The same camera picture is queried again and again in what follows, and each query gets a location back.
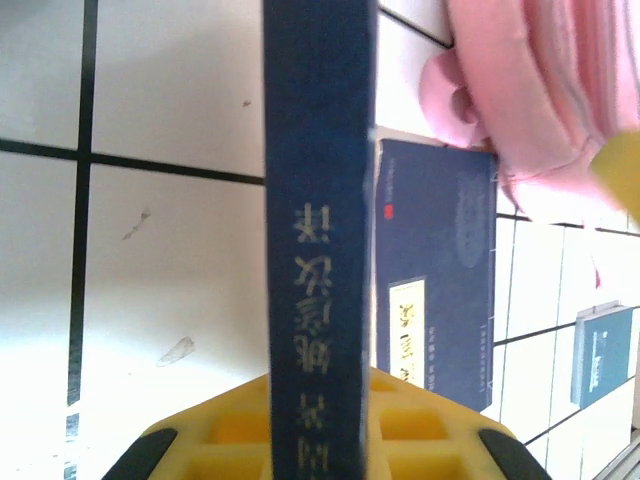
scuff mark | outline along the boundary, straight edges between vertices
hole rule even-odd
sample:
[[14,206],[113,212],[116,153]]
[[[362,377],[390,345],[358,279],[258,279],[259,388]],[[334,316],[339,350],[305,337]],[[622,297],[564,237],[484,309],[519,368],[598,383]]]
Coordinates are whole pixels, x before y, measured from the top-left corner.
[[135,227],[133,227],[129,233],[127,233],[124,237],[122,237],[122,240],[129,240],[133,236],[134,233],[136,233],[138,230],[140,230],[140,227],[142,226],[142,224],[150,216],[151,216],[151,210],[149,210],[149,207],[147,207],[140,214],[140,221],[138,222],[138,224]]
[[196,351],[196,344],[189,337],[182,338],[175,346],[156,362],[156,367],[166,367]]

book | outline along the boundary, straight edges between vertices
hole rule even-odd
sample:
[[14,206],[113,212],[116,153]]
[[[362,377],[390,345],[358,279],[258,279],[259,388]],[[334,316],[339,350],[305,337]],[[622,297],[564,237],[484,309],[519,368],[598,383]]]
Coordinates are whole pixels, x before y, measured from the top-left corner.
[[628,380],[633,308],[610,303],[576,320],[571,402],[585,408]]
[[379,150],[377,366],[482,411],[492,399],[494,158],[386,139]]
[[263,24],[273,478],[364,480],[377,3]]

blue book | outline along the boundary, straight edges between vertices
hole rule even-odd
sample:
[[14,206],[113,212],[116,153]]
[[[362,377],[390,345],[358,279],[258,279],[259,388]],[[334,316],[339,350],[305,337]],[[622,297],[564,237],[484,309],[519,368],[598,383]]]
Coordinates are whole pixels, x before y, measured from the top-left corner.
[[375,206],[378,368],[485,409],[493,377],[493,157],[383,140]]
[[377,2],[263,22],[273,478],[364,480]]
[[576,321],[571,402],[585,408],[628,380],[633,308],[607,305]]

white floor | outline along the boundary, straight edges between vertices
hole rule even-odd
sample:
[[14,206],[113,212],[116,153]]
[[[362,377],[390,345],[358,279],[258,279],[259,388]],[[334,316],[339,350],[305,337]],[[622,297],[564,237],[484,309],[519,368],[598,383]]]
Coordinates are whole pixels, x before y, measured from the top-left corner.
[[[90,24],[97,2],[85,3]],[[383,6],[377,123],[429,137],[416,92],[424,61],[451,41],[442,2]],[[85,13],[65,0],[0,6],[3,479],[72,479],[76,463],[77,478],[100,478],[149,424],[267,371],[260,2],[101,1],[92,130],[79,114]],[[79,129],[103,154],[88,219],[76,211]],[[597,234],[619,266],[602,293],[583,232],[513,210],[501,198],[486,414],[553,478],[590,479],[629,441],[633,382],[577,412],[573,327],[558,327],[601,301],[640,304],[639,230],[625,215],[603,221],[625,235]],[[72,392],[67,408],[70,318],[84,337],[80,401]]]

pink bag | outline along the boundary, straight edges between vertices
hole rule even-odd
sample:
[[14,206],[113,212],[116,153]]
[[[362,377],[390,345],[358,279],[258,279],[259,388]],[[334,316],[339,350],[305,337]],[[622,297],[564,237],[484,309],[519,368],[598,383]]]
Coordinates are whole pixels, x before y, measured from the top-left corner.
[[461,148],[490,138],[500,185],[532,220],[595,225],[617,210],[589,164],[640,127],[640,0],[447,6],[455,48],[420,82],[436,137]]

